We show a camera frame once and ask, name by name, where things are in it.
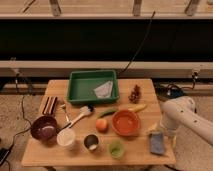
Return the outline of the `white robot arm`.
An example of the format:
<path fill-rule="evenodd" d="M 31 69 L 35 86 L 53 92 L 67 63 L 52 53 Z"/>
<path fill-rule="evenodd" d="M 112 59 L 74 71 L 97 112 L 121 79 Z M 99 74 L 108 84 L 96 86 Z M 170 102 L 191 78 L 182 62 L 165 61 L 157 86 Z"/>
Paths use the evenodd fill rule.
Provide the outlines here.
<path fill-rule="evenodd" d="M 176 145 L 177 129 L 183 125 L 213 146 L 213 122 L 195 113 L 195 101 L 189 96 L 165 101 L 158 122 L 149 127 L 147 134 L 162 132 Z"/>

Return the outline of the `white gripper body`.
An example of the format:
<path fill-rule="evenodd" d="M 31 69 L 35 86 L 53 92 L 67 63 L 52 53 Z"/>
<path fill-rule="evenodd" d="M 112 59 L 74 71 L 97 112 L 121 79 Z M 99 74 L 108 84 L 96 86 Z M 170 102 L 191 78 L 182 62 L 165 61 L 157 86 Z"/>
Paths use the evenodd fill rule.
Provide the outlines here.
<path fill-rule="evenodd" d="M 148 128 L 148 131 L 147 131 L 148 134 L 153 133 L 153 132 L 163 133 L 171 141 L 172 146 L 173 147 L 176 146 L 177 136 L 176 136 L 175 130 L 170 130 L 170 129 L 166 128 L 164 125 L 162 125 L 160 122 L 158 122 Z"/>

